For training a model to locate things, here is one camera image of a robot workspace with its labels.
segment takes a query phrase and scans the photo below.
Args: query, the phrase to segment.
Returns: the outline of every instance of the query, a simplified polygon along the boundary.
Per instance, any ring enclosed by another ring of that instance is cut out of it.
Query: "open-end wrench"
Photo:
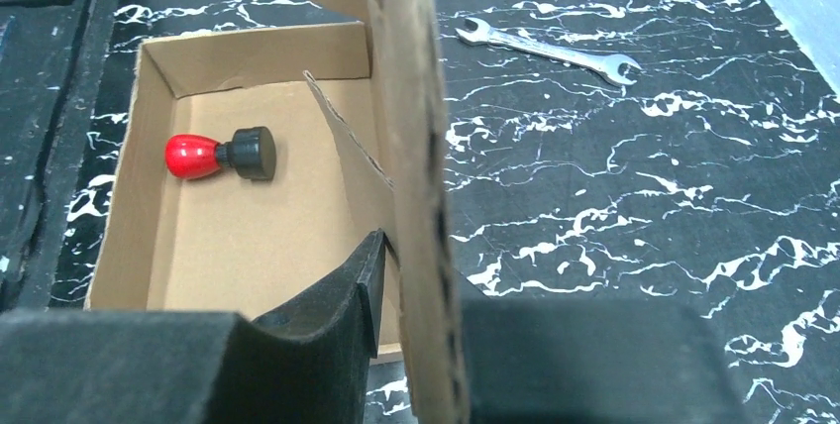
[[[622,64],[642,69],[638,62],[625,54],[596,55],[581,53],[580,51],[562,48],[560,46],[539,43],[519,36],[502,33],[486,21],[479,18],[466,18],[465,29],[455,29],[461,41],[468,45],[494,45],[537,54],[581,67],[586,67],[601,74],[609,83],[614,85],[633,85],[635,80],[628,79],[619,72]]]

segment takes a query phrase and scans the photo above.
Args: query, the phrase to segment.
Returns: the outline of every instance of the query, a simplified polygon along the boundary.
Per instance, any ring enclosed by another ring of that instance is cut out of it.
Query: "black marble surface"
[[[119,0],[52,306],[82,304],[138,43],[339,19],[306,0]],[[488,295],[677,300],[755,422],[840,415],[840,104],[763,0],[437,0],[458,268]],[[594,53],[638,84],[467,47],[465,16]],[[411,421],[399,365],[369,422]]]
[[[39,282],[42,289],[52,283],[63,208],[75,182],[67,171],[82,154],[81,143],[67,146],[58,137],[64,127],[87,120],[67,110],[72,109],[68,99],[75,92],[73,77],[85,67],[77,61],[94,1],[66,2],[39,8],[0,6],[0,28],[6,27],[0,30],[5,31],[0,40],[0,277],[17,281],[26,263],[32,283]],[[59,144],[64,148],[56,155]],[[53,169],[55,159],[59,171]],[[54,240],[50,257],[44,258],[33,250],[49,242],[39,234],[47,232],[54,233]]]

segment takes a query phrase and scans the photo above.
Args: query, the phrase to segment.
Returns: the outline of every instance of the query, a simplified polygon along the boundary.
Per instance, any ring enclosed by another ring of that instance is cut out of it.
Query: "red knob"
[[[176,135],[166,142],[166,167],[175,176],[195,179],[218,171],[216,147],[213,139],[200,135]]]

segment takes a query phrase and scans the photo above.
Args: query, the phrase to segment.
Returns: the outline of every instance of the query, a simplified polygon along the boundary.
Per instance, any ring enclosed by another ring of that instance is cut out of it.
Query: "wrench jaw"
[[[629,55],[611,54],[603,59],[602,69],[599,69],[599,71],[601,73],[601,76],[603,76],[603,78],[606,79],[612,85],[633,85],[636,83],[636,81],[628,79],[620,72],[621,66],[624,64],[627,64],[630,67],[636,68],[638,70],[642,70],[642,66],[639,65],[639,63],[636,62],[636,60],[634,60]]]
[[[458,37],[464,43],[470,46],[476,46],[486,45],[490,42],[492,28],[486,21],[480,20],[479,18],[465,18],[464,26],[465,29],[463,30],[460,28],[455,29]]]

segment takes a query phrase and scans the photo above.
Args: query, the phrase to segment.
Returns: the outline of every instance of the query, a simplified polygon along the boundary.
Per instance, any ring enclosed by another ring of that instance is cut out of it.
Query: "black and white marble pattern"
[[[307,0],[120,0],[52,306],[93,275],[148,37],[334,21]],[[840,420],[840,100],[763,0],[437,0],[458,268],[487,295],[678,300],[755,422]],[[467,47],[465,16],[593,53],[636,85]],[[399,366],[369,422],[411,421]]]

